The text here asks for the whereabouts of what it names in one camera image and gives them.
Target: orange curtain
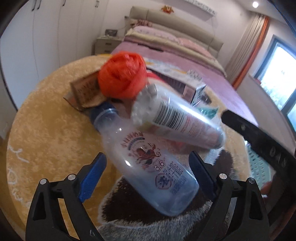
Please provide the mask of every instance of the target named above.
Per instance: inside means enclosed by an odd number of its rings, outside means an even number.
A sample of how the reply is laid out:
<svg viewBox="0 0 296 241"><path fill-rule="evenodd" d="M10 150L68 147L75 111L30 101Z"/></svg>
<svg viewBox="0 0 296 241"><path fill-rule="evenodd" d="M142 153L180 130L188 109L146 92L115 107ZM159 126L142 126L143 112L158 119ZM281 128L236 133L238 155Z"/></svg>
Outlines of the orange curtain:
<svg viewBox="0 0 296 241"><path fill-rule="evenodd" d="M265 17L264 23L263 23L263 27L260 33L260 36L258 38L258 41L255 45L255 48L253 50L253 52L251 53L247 63L245 64L245 66L243 67L242 71L239 73L238 77L235 79L235 81L232 83L233 88L236 90L239 85L242 83L243 79L246 77L248 71L250 70L259 50L262 47L263 41L265 40L266 34L268 32L268 28L269 28L269 17Z"/></svg>

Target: headboard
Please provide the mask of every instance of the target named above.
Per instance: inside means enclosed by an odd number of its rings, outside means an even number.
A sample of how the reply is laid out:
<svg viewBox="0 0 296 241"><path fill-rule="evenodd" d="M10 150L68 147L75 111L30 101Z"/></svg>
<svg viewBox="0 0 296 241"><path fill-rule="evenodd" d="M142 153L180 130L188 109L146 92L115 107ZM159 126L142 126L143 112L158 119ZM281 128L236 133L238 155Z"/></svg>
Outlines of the headboard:
<svg viewBox="0 0 296 241"><path fill-rule="evenodd" d="M150 21L153 28L169 32L178 38L190 39L205 47L215 57L218 56L223 45L223 42L215 38L212 34L177 16L138 6L131 8L126 32L137 19Z"/></svg>

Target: ceiling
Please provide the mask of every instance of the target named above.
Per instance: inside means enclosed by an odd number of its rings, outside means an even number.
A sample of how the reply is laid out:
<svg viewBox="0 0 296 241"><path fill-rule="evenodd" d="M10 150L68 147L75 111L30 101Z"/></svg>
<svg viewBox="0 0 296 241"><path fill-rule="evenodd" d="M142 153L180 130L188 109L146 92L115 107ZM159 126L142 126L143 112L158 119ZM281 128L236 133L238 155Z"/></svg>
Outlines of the ceiling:
<svg viewBox="0 0 296 241"><path fill-rule="evenodd" d="M286 23L281 14L277 11L277 9L267 0L236 0L239 2L245 9L265 14L271 18L279 20L283 23ZM258 8L253 8L252 4L256 1L259 3Z"/></svg>

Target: window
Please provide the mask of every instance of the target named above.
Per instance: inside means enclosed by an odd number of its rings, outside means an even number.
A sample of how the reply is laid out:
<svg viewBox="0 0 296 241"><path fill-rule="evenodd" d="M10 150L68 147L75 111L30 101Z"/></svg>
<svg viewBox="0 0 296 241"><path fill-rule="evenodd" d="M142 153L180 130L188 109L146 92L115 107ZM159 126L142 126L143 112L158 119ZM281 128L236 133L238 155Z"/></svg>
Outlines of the window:
<svg viewBox="0 0 296 241"><path fill-rule="evenodd" d="M296 52L274 38L255 78L286 117L296 136Z"/></svg>

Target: bottle neck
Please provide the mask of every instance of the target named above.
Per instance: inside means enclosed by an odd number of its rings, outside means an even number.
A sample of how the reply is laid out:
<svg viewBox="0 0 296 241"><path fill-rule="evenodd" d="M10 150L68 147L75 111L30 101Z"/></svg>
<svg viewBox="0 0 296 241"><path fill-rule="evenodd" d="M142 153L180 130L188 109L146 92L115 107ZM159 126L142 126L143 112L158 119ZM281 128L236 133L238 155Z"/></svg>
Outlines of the bottle neck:
<svg viewBox="0 0 296 241"><path fill-rule="evenodd" d="M102 116L98 116L94 121L94 126L97 131L104 134L114 130L114 125L116 125L120 120L121 118L119 117L117 111L110 111Z"/></svg>

